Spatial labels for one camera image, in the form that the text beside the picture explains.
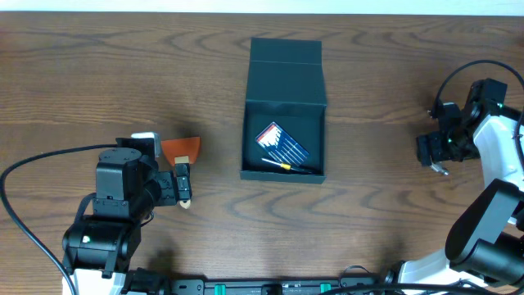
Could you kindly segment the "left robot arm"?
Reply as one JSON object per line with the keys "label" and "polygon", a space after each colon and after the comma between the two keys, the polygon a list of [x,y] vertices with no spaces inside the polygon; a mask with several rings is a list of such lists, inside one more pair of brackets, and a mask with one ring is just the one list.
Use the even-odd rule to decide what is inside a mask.
{"label": "left robot arm", "polygon": [[[190,163],[178,157],[161,171],[153,155],[130,147],[102,152],[96,191],[79,206],[66,230],[63,265],[74,294],[168,294],[169,281],[129,264],[142,239],[142,227],[156,207],[191,203]],[[92,214],[85,212],[93,206]]]}

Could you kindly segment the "yellow black handled screwdriver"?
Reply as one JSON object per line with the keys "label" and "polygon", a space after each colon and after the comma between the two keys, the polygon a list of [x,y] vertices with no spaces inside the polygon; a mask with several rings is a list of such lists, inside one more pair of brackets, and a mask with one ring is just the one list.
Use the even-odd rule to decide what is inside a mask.
{"label": "yellow black handled screwdriver", "polygon": [[274,161],[274,160],[270,160],[270,159],[264,158],[264,157],[262,157],[261,160],[263,162],[269,163],[269,164],[271,164],[273,166],[277,166],[277,167],[282,168],[282,169],[284,169],[286,171],[292,171],[294,173],[307,174],[307,175],[313,175],[315,173],[315,171],[311,170],[311,169],[301,168],[299,166],[293,166],[293,165],[290,165],[290,164],[287,164],[287,163],[284,163],[284,162]]}

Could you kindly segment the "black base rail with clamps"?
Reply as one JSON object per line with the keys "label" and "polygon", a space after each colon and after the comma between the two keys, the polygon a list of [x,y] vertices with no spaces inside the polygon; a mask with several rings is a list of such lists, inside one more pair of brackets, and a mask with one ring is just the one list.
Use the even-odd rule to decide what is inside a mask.
{"label": "black base rail with clamps", "polygon": [[352,265],[339,275],[327,278],[212,279],[187,277],[171,279],[139,268],[128,273],[121,294],[164,295],[295,295],[320,294],[337,288],[395,283],[396,270],[379,275]]}

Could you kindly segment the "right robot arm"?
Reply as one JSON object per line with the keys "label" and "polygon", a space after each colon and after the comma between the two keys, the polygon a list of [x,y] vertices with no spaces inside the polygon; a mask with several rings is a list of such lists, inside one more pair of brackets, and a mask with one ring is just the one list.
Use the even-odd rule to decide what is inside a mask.
{"label": "right robot arm", "polygon": [[474,82],[463,108],[436,100],[439,128],[416,139],[423,166],[445,174],[444,161],[481,161],[484,190],[452,225],[441,250],[401,261],[386,274],[394,284],[460,284],[523,287],[523,114],[506,107],[506,84]]}

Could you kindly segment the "red black handled hammer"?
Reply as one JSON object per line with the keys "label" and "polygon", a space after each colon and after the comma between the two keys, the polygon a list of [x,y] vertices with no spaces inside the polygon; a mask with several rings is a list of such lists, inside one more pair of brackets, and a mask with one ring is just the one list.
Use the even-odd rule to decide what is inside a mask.
{"label": "red black handled hammer", "polygon": [[441,163],[432,162],[430,168],[441,175],[449,175],[449,171]]}

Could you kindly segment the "dark green open gift box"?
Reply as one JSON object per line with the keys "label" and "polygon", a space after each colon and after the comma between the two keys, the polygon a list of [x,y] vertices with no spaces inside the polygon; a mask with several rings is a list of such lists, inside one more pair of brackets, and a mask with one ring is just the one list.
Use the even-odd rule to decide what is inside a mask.
{"label": "dark green open gift box", "polygon": [[[321,184],[326,179],[327,104],[321,42],[253,38],[242,126],[241,178]],[[255,137],[272,122],[309,152],[300,167],[314,170],[313,175],[286,171],[261,160],[273,158]]]}

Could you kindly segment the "clear precision screwdriver set case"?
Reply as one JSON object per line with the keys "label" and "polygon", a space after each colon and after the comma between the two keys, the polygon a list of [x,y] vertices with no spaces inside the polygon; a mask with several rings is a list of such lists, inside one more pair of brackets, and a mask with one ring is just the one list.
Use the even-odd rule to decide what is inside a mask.
{"label": "clear precision screwdriver set case", "polygon": [[276,122],[270,123],[255,141],[280,163],[301,166],[309,157],[309,152]]}

